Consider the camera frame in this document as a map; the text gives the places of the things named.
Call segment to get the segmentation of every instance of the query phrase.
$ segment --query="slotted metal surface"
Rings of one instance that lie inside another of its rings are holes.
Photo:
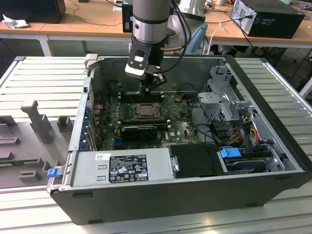
[[[74,120],[86,77],[84,57],[26,57],[0,81],[0,116],[28,122],[20,107],[26,100],[37,100],[39,113],[49,120]]]
[[[61,60],[41,58],[42,64],[67,64],[77,58]],[[27,63],[35,64],[32,59]],[[264,65],[259,60],[241,60],[242,65]],[[46,76],[35,77],[44,80]],[[54,80],[63,80],[62,76],[52,76]],[[31,76],[19,77],[33,79]],[[76,79],[76,75],[66,76]],[[272,73],[258,75],[257,79],[272,79]],[[286,89],[260,91],[269,103],[298,103],[297,99]],[[79,99],[79,93],[55,94],[11,94],[5,99],[0,95],[0,104],[3,100],[21,101],[21,97],[37,97],[37,100],[64,100]],[[307,107],[302,109],[275,110],[285,125],[294,127],[301,122],[310,121],[311,114]],[[312,133],[295,136],[297,142],[305,150],[312,145]],[[130,194],[125,194],[120,199],[129,202],[137,201]],[[132,220],[125,222],[94,224],[77,226],[73,224],[65,212],[57,206],[45,190],[45,186],[27,189],[0,190],[0,233],[14,234],[41,234],[41,233],[76,233],[76,234],[310,234],[312,233],[312,183],[308,182],[299,189],[282,192],[263,207],[218,211],[202,214],[162,217],[155,219]],[[138,202],[138,209],[134,212],[144,212]]]
[[[312,158],[312,109],[268,63],[258,58],[237,58],[264,99],[268,102],[305,153]],[[248,100],[240,86],[237,87]]]

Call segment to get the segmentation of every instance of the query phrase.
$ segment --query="wire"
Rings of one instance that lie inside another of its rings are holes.
[[[204,53],[204,47],[205,47],[205,38],[203,39],[203,48],[201,49],[201,55]]]
[[[298,50],[300,50],[300,48],[296,49],[296,50],[293,51],[293,52],[284,52],[284,53],[285,53],[285,54],[294,54],[294,53],[296,53]]]
[[[111,2],[111,1],[108,1],[108,0],[105,0],[105,1],[107,1],[108,3],[110,3],[111,5],[114,5],[116,7],[121,7],[120,5],[117,5],[117,4],[115,4],[115,3]]]
[[[205,39],[206,39],[206,42],[208,43],[209,45],[209,41],[208,41],[208,37],[205,35]]]
[[[118,136],[113,136],[113,137],[115,137],[115,138],[118,138],[118,139],[122,140],[122,138],[121,138],[121,137],[118,137]]]
[[[250,128],[250,130],[253,132],[253,134],[254,134],[254,141],[256,142],[256,143],[258,143],[258,131],[256,130],[256,129],[254,129],[254,128]]]
[[[179,7],[177,6],[175,0],[172,0],[172,3],[173,3],[174,8],[175,8],[175,10],[176,10],[176,12],[177,12],[177,16],[178,16],[178,18],[179,18],[179,21],[180,21],[180,23],[181,23],[181,27],[182,27],[182,29],[183,29],[183,35],[184,35],[185,44],[188,44],[188,42],[187,42],[187,36],[186,36],[186,30],[185,30],[185,26],[184,26],[184,24],[183,24],[183,21],[184,21],[184,23],[186,24],[186,26],[187,26],[187,28],[188,28],[188,30],[189,30],[189,34],[190,34],[189,40],[190,40],[191,37],[192,37],[192,32],[191,32],[191,30],[190,30],[190,28],[189,28],[189,26],[188,26],[188,24],[187,24],[185,18],[183,17],[183,15],[182,15],[182,13],[181,13]],[[160,70],[159,73],[169,72],[170,70],[174,69],[174,68],[180,63],[180,61],[182,60],[182,58],[183,58],[185,52],[186,52],[186,46],[183,48],[183,51],[182,51],[181,55],[179,56],[177,62],[176,62],[173,66],[171,66],[170,68],[168,68],[168,69],[166,69],[166,70]]]
[[[222,23],[227,23],[227,22],[231,22],[231,21],[234,21],[234,20],[240,20],[240,21],[241,21],[240,24],[242,24],[242,20],[245,19],[245,18],[249,18],[249,17],[250,17],[250,16],[245,16],[245,17],[242,17],[242,18],[235,18],[235,19],[230,19],[230,20],[226,20],[226,21],[219,21],[219,22],[206,22],[206,23],[218,23],[218,24],[219,24],[219,27],[218,27],[217,29],[215,29],[215,31],[214,31],[213,34],[211,35],[207,55],[209,55],[209,53],[210,53],[210,50],[211,50],[211,43],[212,43],[212,40],[213,40],[213,37],[214,37],[215,33],[216,33],[219,29],[225,30],[225,28],[221,26]]]
[[[292,81],[292,79],[294,78],[294,76],[296,75],[297,71],[300,69],[300,67],[302,66],[302,64],[304,63],[304,61],[307,59],[307,57],[309,56],[309,54],[311,53],[312,48],[309,50],[309,52],[307,53],[307,55],[304,57],[304,59],[302,60],[302,62],[300,63],[300,65],[296,68],[295,72],[293,73],[292,77],[289,79],[289,83]]]
[[[79,20],[81,20],[82,22],[84,22],[84,23],[93,24],[93,25],[98,25],[98,26],[117,26],[117,25],[122,24],[122,22],[121,22],[121,23],[118,23],[118,24],[98,24],[98,23],[90,23],[90,22],[87,22],[87,21],[85,21],[84,19],[82,19],[79,15],[76,15],[76,11],[78,11],[78,10],[80,9],[80,7],[79,7],[77,4],[75,4],[72,0],[69,0],[69,1],[70,1],[73,5],[75,5],[75,6],[77,7],[77,9],[73,11],[73,15],[74,15],[76,18],[78,18]]]
[[[192,85],[191,83],[183,83],[183,84],[180,84],[180,85],[178,86],[178,88],[176,89],[176,91],[177,91],[177,92],[181,91],[180,89],[181,89],[181,87],[183,87],[184,85],[190,85],[195,91],[197,91],[197,92],[200,93],[200,91],[199,91],[194,85]]]
[[[234,20],[242,20],[242,19],[244,19],[244,18],[246,18],[246,17],[243,17],[243,18],[235,18],[235,19],[229,19],[229,20],[226,20],[226,21],[206,22],[206,23],[219,23],[219,24],[220,24],[220,22],[221,22],[221,23],[227,23],[227,22],[231,22],[231,21],[234,21]]]
[[[233,139],[230,142],[228,142],[228,145],[232,145],[232,144],[236,143],[238,140],[241,140],[241,138],[242,138],[242,134],[240,134],[235,139]]]
[[[221,26],[221,21],[219,22],[219,27],[218,27],[217,29],[215,29],[215,31],[214,31],[213,34],[211,35],[207,55],[209,55],[209,53],[210,53],[210,50],[211,50],[211,42],[213,41],[214,35],[215,35],[215,33],[216,33],[219,29],[225,30],[225,28],[223,28],[223,27]]]
[[[252,43],[248,40],[248,38],[247,38],[246,35],[245,35],[244,30],[242,29],[242,21],[243,21],[243,20],[240,21],[239,28],[240,28],[240,30],[242,31],[242,33],[243,33],[245,39],[248,41],[248,43],[249,43],[250,46],[252,47],[251,55],[253,56],[253,53],[254,53],[254,46],[253,46]]]
[[[237,130],[238,128],[233,128],[233,130],[231,131],[231,140],[232,140],[232,137],[233,137],[233,134],[234,134],[234,131]]]
[[[181,24],[181,27],[182,27],[182,30],[183,30],[183,35],[184,35],[184,38],[186,39],[186,42],[184,43],[184,45],[182,46],[179,46],[179,47],[173,47],[173,48],[165,48],[165,47],[161,47],[160,50],[162,51],[178,51],[178,50],[181,50],[183,48],[186,48],[188,46],[188,44],[191,42],[191,39],[192,39],[192,32],[191,32],[191,29],[188,25],[188,23],[186,22],[184,16],[182,15],[178,5],[176,4],[176,1],[175,0],[171,0],[171,3],[172,5],[174,6],[174,9],[177,13],[177,17],[179,19],[179,22]],[[187,30],[188,30],[188,33],[189,33],[189,39],[187,39],[186,37],[186,34],[184,34],[184,32],[186,31],[185,30],[185,25],[187,27]]]

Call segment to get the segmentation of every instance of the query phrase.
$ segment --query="black computer tower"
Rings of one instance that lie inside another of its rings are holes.
[[[5,16],[28,22],[59,23],[66,11],[64,0],[2,0],[0,19]]]

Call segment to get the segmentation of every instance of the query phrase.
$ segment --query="power supply label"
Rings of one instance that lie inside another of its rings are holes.
[[[110,157],[108,180],[111,183],[148,180],[146,155]]]

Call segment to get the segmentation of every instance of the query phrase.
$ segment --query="desk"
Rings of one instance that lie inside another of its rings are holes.
[[[76,15],[84,21],[97,24],[113,24],[115,26],[99,26],[87,24],[73,15],[79,6]],[[40,41],[45,56],[52,56],[49,40],[81,40],[81,41],[129,41],[131,34],[122,32],[121,12],[114,12],[113,6],[105,0],[90,0],[89,3],[79,3],[78,0],[65,0],[66,14],[59,24],[31,23],[29,28],[9,29],[0,25],[0,38],[37,39]],[[230,5],[218,7],[226,10]],[[230,18],[222,12],[210,11],[206,14],[206,22],[219,22]],[[249,45],[239,27],[234,22],[222,24],[225,30],[218,30],[213,44]],[[209,24],[206,36],[211,37],[218,24]],[[254,46],[268,47],[312,47],[312,20],[303,20],[292,39],[249,38]]]

